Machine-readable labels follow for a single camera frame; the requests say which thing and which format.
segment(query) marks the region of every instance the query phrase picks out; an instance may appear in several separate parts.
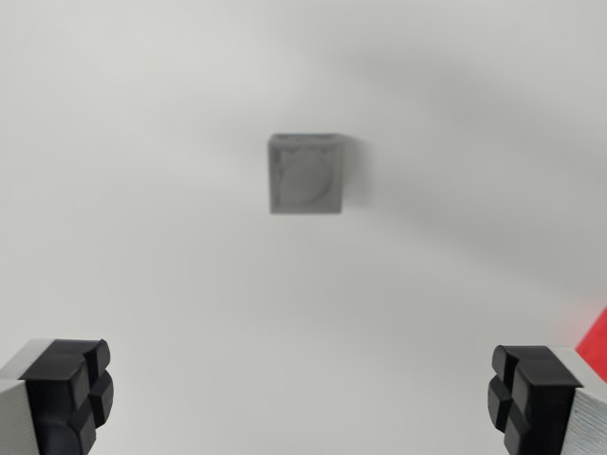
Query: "red object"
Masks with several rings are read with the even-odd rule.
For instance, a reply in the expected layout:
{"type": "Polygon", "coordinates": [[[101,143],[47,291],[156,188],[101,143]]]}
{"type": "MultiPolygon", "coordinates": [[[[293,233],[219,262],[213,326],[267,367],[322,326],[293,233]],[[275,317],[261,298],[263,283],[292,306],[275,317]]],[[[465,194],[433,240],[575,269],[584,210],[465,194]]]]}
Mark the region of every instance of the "red object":
{"type": "Polygon", "coordinates": [[[607,308],[577,348],[578,354],[607,381],[607,308]]]}

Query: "white surface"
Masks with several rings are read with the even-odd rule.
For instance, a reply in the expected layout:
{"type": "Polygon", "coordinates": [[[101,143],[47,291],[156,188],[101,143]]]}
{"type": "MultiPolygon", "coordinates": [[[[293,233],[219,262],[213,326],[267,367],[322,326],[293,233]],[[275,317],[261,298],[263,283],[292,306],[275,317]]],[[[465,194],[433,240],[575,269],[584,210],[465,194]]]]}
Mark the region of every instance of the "white surface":
{"type": "Polygon", "coordinates": [[[0,455],[38,455],[24,381],[0,379],[0,455]]]}
{"type": "Polygon", "coordinates": [[[575,350],[550,349],[582,385],[576,389],[561,455],[607,453],[607,384],[575,350]]]}
{"type": "Polygon", "coordinates": [[[54,339],[31,339],[2,368],[0,378],[19,379],[54,339]]]}
{"type": "Polygon", "coordinates": [[[95,455],[504,454],[493,348],[604,303],[606,13],[0,3],[1,361],[105,338],[95,455]],[[275,132],[364,144],[342,215],[268,214],[275,132]]]}

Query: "gray block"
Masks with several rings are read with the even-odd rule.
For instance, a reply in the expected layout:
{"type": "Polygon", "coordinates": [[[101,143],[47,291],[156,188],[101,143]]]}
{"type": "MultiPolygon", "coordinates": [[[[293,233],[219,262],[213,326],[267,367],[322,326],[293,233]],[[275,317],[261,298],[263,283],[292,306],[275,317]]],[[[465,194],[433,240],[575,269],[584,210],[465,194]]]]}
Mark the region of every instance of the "gray block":
{"type": "Polygon", "coordinates": [[[272,213],[340,213],[345,138],[279,134],[268,143],[272,213]]]}

